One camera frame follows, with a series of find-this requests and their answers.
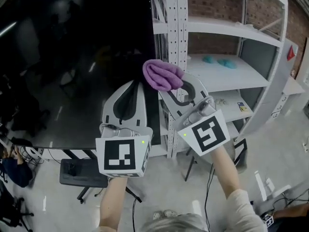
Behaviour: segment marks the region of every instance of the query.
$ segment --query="black screen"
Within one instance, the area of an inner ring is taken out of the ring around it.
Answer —
[[[7,0],[0,18],[8,138],[95,148],[104,101],[130,80],[144,82],[142,65],[155,58],[150,0]],[[157,92],[145,86],[148,126],[159,142]]]

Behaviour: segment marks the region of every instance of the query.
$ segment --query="blue object on shelf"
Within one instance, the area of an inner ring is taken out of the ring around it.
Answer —
[[[236,64],[228,59],[219,59],[218,63],[229,69],[236,69]]]
[[[203,62],[213,64],[215,62],[214,58],[212,56],[205,56],[203,57]]]

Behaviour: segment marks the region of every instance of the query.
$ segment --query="shoe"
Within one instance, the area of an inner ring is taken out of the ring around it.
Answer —
[[[175,218],[178,214],[177,212],[175,211],[172,211],[172,210],[166,210],[164,211],[164,215],[167,217],[167,218]]]
[[[164,214],[162,213],[162,211],[154,212],[153,220],[162,219],[162,218],[164,218]]]

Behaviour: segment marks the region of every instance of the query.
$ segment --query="floor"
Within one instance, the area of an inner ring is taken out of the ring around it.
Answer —
[[[256,170],[262,180],[270,177],[278,189],[287,184],[295,186],[308,178],[309,153],[305,153],[302,147],[302,142],[308,136],[309,120],[301,112],[291,113],[288,117],[279,116],[273,123],[266,124],[247,138],[248,169],[240,175],[240,179],[251,200],[258,202],[260,199],[254,177]],[[189,162],[190,158],[184,153],[178,154],[174,161],[166,157],[154,157],[149,160],[143,178],[129,180],[129,185],[137,193],[144,194],[143,203],[136,203],[135,207],[137,228],[151,219],[153,212],[157,210],[172,209],[179,214],[203,210],[209,175],[198,165],[194,165],[188,182],[184,182],[183,175]],[[11,181],[6,186],[14,196],[25,198],[28,210],[35,214],[35,217],[30,218],[35,232],[92,231],[98,225],[103,192],[94,197],[100,190],[90,190],[86,202],[80,204],[76,197],[82,188],[61,185],[59,164],[54,161],[45,162],[39,167],[31,188],[19,188]],[[120,232],[133,231],[133,201],[133,197],[126,194]],[[210,188],[207,208],[211,231],[224,231],[225,197],[216,177]],[[21,228],[2,227],[0,225],[2,231],[24,231]]]

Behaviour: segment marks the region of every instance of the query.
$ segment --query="purple towel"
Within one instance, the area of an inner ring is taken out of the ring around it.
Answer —
[[[155,90],[171,91],[183,85],[184,72],[177,65],[163,62],[159,59],[150,59],[143,64],[143,73]]]

